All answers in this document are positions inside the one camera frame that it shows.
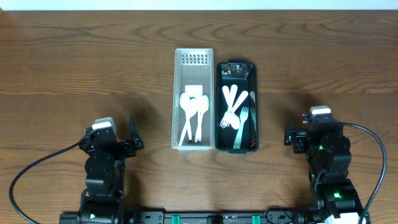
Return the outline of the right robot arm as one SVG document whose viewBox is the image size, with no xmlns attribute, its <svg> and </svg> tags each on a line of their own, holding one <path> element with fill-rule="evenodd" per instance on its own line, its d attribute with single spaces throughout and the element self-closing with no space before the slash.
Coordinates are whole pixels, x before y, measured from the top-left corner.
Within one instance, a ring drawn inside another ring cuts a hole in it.
<svg viewBox="0 0 398 224">
<path fill-rule="evenodd" d="M 348 178 L 351 143 L 337 122 L 289 126 L 284 144 L 304 153 L 308 162 L 313 203 L 293 215 L 294 223 L 366 223 L 366 212 Z"/>
</svg>

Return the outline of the white plastic spoon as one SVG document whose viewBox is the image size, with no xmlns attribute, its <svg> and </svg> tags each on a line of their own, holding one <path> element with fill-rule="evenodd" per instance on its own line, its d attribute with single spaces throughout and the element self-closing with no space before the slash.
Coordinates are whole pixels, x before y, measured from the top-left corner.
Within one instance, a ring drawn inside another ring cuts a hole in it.
<svg viewBox="0 0 398 224">
<path fill-rule="evenodd" d="M 182 145 L 183 140 L 185 138 L 185 134 L 188 134 L 188 140 L 192 140 L 192 130 L 190 125 L 190 118 L 193 116 L 193 110 L 191 109 L 191 100 L 188 94 L 182 93 L 180 96 L 180 106 L 185 112 L 186 122 L 183 127 L 183 131 L 181 133 L 179 144 Z"/>
<path fill-rule="evenodd" d="M 197 99 L 196 98 L 189 99 L 188 101 L 185 101 L 183 105 L 184 105 L 183 110 L 185 111 L 186 122 L 184 124 L 183 131 L 180 136 L 180 140 L 178 143 L 179 146 L 182 146 L 186 134 L 188 135 L 188 140 L 189 141 L 192 140 L 192 128 L 190 124 L 190 119 L 197 113 Z"/>
<path fill-rule="evenodd" d="M 201 137 L 201 126 L 202 126 L 202 121 L 203 121 L 203 110 L 205 109 L 204 106 L 204 99 L 201 97 L 197 99 L 198 106 L 197 106 L 197 111 L 198 111 L 198 124 L 197 124 L 197 131 L 195 134 L 195 142 L 200 142 L 200 137 Z"/>
<path fill-rule="evenodd" d="M 209 108 L 209 99 L 206 95 L 200 96 L 197 99 L 197 112 L 198 112 L 198 125 L 197 125 L 197 131 L 195 134 L 195 142 L 200 142 L 201 141 L 201 127 L 202 127 L 202 122 L 203 122 L 203 115 L 206 111 L 208 111 Z"/>
<path fill-rule="evenodd" d="M 229 113 L 228 120 L 229 120 L 229 126 L 232 126 L 233 129 L 239 128 L 239 124 L 240 124 L 239 118 L 235 115 L 234 112 L 232 112 L 232 110 Z"/>
</svg>

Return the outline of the white plastic fork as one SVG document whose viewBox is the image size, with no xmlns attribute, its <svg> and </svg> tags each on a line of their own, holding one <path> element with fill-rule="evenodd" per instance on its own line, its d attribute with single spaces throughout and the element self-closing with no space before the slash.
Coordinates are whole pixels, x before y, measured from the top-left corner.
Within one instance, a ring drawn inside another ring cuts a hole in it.
<svg viewBox="0 0 398 224">
<path fill-rule="evenodd" d="M 226 112 L 224 113 L 223 119 L 220 121 L 221 128 L 226 128 L 229 126 L 229 120 L 228 120 L 229 113 L 232 110 L 233 102 L 234 102 L 237 90 L 238 90 L 237 85 L 231 85 L 231 88 L 228 88 L 227 86 L 222 87 L 222 91 L 223 91 L 224 97 L 226 99 L 228 108 L 227 108 Z"/>
<path fill-rule="evenodd" d="M 236 100 L 236 103 L 233 105 L 232 112 L 235 113 L 235 111 L 236 111 L 236 110 L 239 108 L 239 106 L 244 102 L 244 100 L 247 98 L 247 96 L 248 96 L 248 92 L 247 92 L 247 91 L 243 91 L 243 92 L 239 95 L 238 99 Z"/>
<path fill-rule="evenodd" d="M 241 148 L 241 141 L 242 141 L 242 136 L 243 136 L 243 129 L 244 129 L 244 124 L 246 120 L 248 119 L 249 115 L 249 108 L 248 107 L 243 107 L 241 112 L 240 112 L 240 125 L 239 129 L 236 135 L 236 138 L 234 140 L 233 148 L 234 149 L 240 149 Z"/>
</svg>

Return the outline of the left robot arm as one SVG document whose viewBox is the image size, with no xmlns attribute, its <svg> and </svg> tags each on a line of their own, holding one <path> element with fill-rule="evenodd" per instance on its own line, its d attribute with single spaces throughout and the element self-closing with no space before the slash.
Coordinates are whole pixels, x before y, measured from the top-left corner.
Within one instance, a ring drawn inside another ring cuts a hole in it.
<svg viewBox="0 0 398 224">
<path fill-rule="evenodd" d="M 129 139 L 118 141 L 113 118 L 97 119 L 86 128 L 79 148 L 89 155 L 85 162 L 86 190 L 81 194 L 79 223 L 126 223 L 123 202 L 125 160 L 144 148 L 135 122 L 129 120 Z"/>
</svg>

